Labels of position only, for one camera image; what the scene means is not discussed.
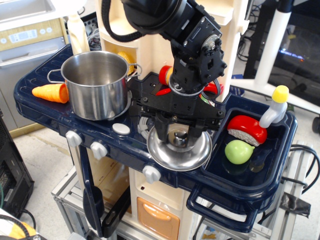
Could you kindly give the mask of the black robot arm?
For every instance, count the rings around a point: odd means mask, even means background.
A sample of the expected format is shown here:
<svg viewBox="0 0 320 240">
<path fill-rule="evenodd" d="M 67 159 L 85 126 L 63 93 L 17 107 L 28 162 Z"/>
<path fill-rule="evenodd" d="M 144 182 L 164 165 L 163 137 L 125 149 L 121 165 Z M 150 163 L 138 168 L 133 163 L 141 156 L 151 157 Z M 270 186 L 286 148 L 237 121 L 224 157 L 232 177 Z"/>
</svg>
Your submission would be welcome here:
<svg viewBox="0 0 320 240">
<path fill-rule="evenodd" d="M 125 0 L 122 4 L 134 32 L 119 35 L 112 31 L 111 2 L 104 0 L 101 17 L 108 34 L 123 43 L 159 34 L 170 41 L 174 58 L 167 89 L 142 95 L 141 114 L 153 119 L 161 142 L 192 147 L 204 131 L 218 130 L 225 115 L 204 103 L 221 94 L 218 78 L 227 67 L 220 26 L 193 0 Z"/>
</svg>

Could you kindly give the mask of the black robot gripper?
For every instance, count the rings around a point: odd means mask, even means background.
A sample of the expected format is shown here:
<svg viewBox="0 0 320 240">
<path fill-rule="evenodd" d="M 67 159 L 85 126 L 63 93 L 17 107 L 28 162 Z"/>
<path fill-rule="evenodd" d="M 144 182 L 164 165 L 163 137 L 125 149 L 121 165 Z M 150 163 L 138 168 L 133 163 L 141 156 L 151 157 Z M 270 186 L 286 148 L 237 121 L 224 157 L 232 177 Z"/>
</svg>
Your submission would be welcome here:
<svg viewBox="0 0 320 240">
<path fill-rule="evenodd" d="M 189 126 L 187 147 L 193 147 L 207 129 L 217 130 L 224 118 L 224 111 L 205 103 L 199 96 L 181 96 L 173 91 L 154 95 L 143 93 L 139 103 L 141 115 L 154 120 L 159 140 L 168 141 L 170 124 Z"/>
</svg>

